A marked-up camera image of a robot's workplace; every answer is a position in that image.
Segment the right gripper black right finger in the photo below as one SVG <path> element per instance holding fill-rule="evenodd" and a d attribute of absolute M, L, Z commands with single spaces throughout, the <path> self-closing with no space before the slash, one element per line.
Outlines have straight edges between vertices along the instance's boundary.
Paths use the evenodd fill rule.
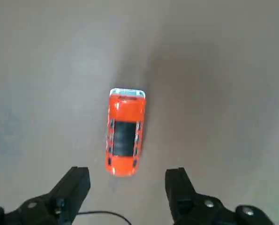
<path fill-rule="evenodd" d="M 218 198 L 197 193 L 183 167 L 166 170 L 165 189 L 175 225 L 274 224 L 255 206 L 238 205 L 231 211 Z"/>

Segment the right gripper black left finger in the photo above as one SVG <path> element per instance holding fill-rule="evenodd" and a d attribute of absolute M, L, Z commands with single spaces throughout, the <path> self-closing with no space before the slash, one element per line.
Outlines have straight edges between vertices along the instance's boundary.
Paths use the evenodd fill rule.
<path fill-rule="evenodd" d="M 8 213 L 0 207 L 0 225 L 71 225 L 89 190 L 89 169 L 71 167 L 50 192 Z"/>

